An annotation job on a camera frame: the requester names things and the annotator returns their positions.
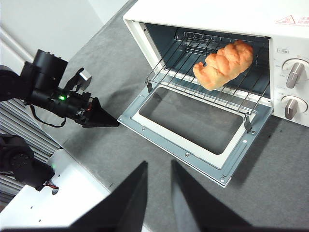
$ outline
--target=white toaster oven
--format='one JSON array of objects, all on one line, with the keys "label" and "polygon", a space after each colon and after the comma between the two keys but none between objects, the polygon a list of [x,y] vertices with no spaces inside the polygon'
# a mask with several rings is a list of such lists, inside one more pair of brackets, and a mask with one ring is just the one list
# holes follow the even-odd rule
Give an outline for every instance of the white toaster oven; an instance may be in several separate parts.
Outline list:
[{"label": "white toaster oven", "polygon": [[[153,71],[119,122],[222,187],[271,114],[309,126],[309,1],[140,0],[124,21]],[[193,66],[239,39],[252,65],[204,89]]]}]

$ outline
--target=control knob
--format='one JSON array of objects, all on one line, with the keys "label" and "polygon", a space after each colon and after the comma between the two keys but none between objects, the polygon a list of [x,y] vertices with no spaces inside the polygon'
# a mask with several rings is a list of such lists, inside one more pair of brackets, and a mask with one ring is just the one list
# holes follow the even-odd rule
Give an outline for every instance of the control knob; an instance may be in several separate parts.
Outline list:
[{"label": "control knob", "polygon": [[302,59],[290,59],[283,64],[283,70],[290,70],[286,81],[287,88],[294,88],[300,76],[306,79],[306,73],[309,74],[309,63]]},{"label": "control knob", "polygon": [[308,108],[304,100],[294,96],[285,96],[281,102],[285,105],[285,117],[288,120],[292,120],[296,113],[303,113]]}]

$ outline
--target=red warning sticker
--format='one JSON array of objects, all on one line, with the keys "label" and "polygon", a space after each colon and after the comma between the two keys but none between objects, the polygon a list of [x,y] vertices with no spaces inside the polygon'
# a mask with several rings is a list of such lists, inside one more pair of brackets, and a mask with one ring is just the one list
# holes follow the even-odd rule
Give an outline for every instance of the red warning sticker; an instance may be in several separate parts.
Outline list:
[{"label": "red warning sticker", "polygon": [[309,27],[309,16],[288,15],[278,21],[277,24]]}]

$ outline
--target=wire rack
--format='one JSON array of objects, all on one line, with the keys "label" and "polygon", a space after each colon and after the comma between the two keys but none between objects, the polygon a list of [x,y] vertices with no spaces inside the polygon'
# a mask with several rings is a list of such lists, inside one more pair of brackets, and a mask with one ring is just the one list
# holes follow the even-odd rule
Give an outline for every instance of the wire rack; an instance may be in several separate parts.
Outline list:
[{"label": "wire rack", "polygon": [[253,63],[245,72],[220,89],[206,90],[192,71],[198,62],[205,65],[206,56],[235,41],[236,39],[232,38],[185,32],[181,40],[172,43],[148,75],[148,90],[152,90],[153,84],[160,84],[233,111],[251,114],[267,90],[269,91],[268,43],[243,40],[253,47]]}]

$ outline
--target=braided bread loaf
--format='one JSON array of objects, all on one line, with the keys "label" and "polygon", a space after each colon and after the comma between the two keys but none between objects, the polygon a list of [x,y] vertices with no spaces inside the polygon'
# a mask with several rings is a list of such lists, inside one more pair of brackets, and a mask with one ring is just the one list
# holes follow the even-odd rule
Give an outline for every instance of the braided bread loaf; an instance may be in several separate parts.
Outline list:
[{"label": "braided bread loaf", "polygon": [[204,88],[214,90],[244,72],[252,61],[253,48],[237,40],[219,49],[217,54],[208,55],[206,66],[202,62],[195,64],[193,73]]}]

